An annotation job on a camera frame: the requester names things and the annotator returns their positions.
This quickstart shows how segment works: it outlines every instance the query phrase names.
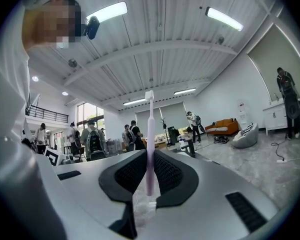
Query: white countertop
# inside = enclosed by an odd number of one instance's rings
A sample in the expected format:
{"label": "white countertop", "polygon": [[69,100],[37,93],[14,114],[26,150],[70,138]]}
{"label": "white countertop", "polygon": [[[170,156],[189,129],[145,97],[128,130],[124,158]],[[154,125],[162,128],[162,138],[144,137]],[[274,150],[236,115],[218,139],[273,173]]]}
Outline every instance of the white countertop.
{"label": "white countertop", "polygon": [[271,102],[271,105],[267,106],[266,108],[264,108],[263,110],[267,110],[267,109],[270,109],[270,108],[273,108],[275,106],[279,106],[281,104],[284,103],[284,99],[283,98],[280,98],[279,101],[275,100],[275,101],[272,101]]}

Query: toothbrush head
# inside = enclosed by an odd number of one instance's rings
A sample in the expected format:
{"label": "toothbrush head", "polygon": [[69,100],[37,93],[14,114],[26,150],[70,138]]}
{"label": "toothbrush head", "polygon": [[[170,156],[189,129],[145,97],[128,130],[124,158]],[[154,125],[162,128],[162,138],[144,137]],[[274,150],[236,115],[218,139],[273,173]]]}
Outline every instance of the toothbrush head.
{"label": "toothbrush head", "polygon": [[146,99],[146,101],[154,100],[154,98],[155,98],[154,91],[153,90],[146,91],[144,98]]}

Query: glass window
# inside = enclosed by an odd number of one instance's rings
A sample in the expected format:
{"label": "glass window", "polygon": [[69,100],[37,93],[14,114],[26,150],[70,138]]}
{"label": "glass window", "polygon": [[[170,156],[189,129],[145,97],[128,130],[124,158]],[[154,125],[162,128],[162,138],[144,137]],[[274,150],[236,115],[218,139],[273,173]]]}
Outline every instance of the glass window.
{"label": "glass window", "polygon": [[103,116],[104,115],[104,110],[102,108],[97,107],[96,111],[97,111],[97,116]]}
{"label": "glass window", "polygon": [[83,120],[84,120],[84,105],[83,105],[83,104],[80,105],[80,106],[78,106],[78,111],[77,111],[77,113],[78,113],[77,121],[78,121],[78,122],[83,121]]}
{"label": "glass window", "polygon": [[80,133],[80,136],[82,135],[82,131],[84,130],[84,125],[83,124],[80,124],[79,126],[78,126],[78,131],[79,131],[79,133]]}
{"label": "glass window", "polygon": [[[104,119],[100,119],[100,120],[98,120],[97,122],[96,122],[96,125],[97,125],[97,127],[98,127],[98,129],[104,129],[105,128],[105,120]],[[106,130],[103,130],[103,133],[104,133],[104,138],[105,139],[107,139],[106,138]]]}
{"label": "glass window", "polygon": [[95,118],[97,116],[97,107],[89,103],[84,103],[84,115],[83,120],[88,120],[90,118]]}

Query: marble floor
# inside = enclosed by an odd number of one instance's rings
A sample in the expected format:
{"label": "marble floor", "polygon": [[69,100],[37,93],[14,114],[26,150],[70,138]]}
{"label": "marble floor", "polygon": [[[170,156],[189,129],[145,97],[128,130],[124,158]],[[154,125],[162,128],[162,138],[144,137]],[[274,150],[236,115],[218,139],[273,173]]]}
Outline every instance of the marble floor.
{"label": "marble floor", "polygon": [[[277,152],[288,161],[286,163],[277,162],[281,159],[276,155],[277,146],[271,146],[271,143],[285,140],[285,131],[270,131],[268,136],[264,131],[260,131],[258,142],[244,149],[234,148],[231,144],[232,137],[226,144],[213,144],[214,139],[211,135],[202,135],[201,140],[201,143],[195,143],[195,159],[208,158],[233,170],[268,195],[279,209],[300,195],[300,137],[280,144]],[[149,197],[145,194],[143,179],[133,195],[138,233],[155,215],[154,202],[158,196],[158,181],[155,181],[154,195]]]}

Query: gray backpack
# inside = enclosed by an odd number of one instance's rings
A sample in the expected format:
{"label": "gray backpack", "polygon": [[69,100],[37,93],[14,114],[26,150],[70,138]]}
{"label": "gray backpack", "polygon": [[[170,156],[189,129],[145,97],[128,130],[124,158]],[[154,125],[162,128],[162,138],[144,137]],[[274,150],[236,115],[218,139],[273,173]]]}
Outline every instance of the gray backpack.
{"label": "gray backpack", "polygon": [[86,152],[88,154],[93,154],[95,152],[103,151],[103,143],[101,141],[99,133],[89,127],[87,129],[89,131],[89,135],[86,141]]}
{"label": "gray backpack", "polygon": [[137,137],[134,135],[132,130],[128,130],[127,133],[126,133],[126,136],[129,139],[129,143],[135,143]]}

